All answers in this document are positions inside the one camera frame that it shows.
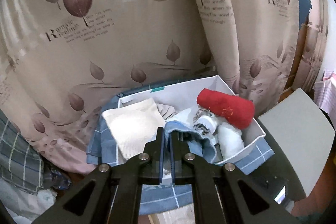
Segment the person's right hand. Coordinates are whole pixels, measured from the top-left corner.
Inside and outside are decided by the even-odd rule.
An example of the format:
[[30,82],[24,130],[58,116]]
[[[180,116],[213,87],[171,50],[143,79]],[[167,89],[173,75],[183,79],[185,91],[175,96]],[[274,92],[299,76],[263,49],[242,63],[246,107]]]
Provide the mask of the person's right hand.
[[319,202],[315,195],[296,201],[291,210],[291,214],[295,217],[321,212],[323,212],[323,204]]

